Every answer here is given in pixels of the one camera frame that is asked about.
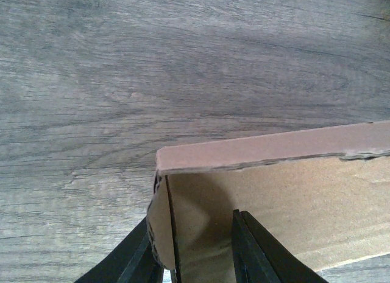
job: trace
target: tabletop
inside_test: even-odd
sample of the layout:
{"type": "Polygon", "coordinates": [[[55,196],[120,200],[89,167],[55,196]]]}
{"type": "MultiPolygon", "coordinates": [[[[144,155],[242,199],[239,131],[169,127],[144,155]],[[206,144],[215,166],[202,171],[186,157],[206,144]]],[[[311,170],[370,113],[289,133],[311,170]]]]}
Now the tabletop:
{"type": "Polygon", "coordinates": [[[162,146],[385,119],[390,0],[0,0],[0,282],[104,258],[162,146]]]}

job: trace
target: wooden table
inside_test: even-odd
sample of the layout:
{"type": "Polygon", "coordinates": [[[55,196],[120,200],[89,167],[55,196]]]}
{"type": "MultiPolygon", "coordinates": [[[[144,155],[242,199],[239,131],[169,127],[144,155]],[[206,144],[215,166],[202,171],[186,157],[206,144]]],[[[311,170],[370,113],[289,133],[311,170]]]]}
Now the wooden table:
{"type": "Polygon", "coordinates": [[[144,217],[162,146],[390,119],[389,17],[390,0],[0,0],[0,282],[99,262],[144,217]]]}

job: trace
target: wooden surface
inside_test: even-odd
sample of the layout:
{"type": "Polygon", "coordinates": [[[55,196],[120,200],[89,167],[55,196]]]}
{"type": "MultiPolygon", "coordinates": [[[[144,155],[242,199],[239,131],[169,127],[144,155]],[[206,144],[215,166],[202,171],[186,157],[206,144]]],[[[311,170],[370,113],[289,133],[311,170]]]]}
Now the wooden surface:
{"type": "MultiPolygon", "coordinates": [[[[164,145],[390,119],[389,0],[0,0],[0,282],[71,282],[164,145]]],[[[390,257],[323,272],[389,282],[390,257]]]]}

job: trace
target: cardboard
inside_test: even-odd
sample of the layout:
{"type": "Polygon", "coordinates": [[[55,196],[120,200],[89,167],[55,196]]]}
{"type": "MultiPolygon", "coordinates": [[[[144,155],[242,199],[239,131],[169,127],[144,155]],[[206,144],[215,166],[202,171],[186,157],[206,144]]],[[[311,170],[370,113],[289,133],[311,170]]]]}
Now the cardboard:
{"type": "Polygon", "coordinates": [[[390,253],[389,155],[390,122],[162,148],[155,255],[184,283],[235,283],[234,209],[316,271],[390,253]]]}

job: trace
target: open cardboard box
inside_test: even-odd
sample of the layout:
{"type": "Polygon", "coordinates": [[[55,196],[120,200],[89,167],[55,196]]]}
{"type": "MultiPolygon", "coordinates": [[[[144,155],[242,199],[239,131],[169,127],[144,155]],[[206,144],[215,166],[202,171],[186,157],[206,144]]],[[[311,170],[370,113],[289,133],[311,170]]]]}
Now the open cardboard box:
{"type": "Polygon", "coordinates": [[[315,271],[390,253],[389,155],[390,122],[164,147],[147,213],[155,255],[184,283],[236,282],[234,209],[315,271]]]}

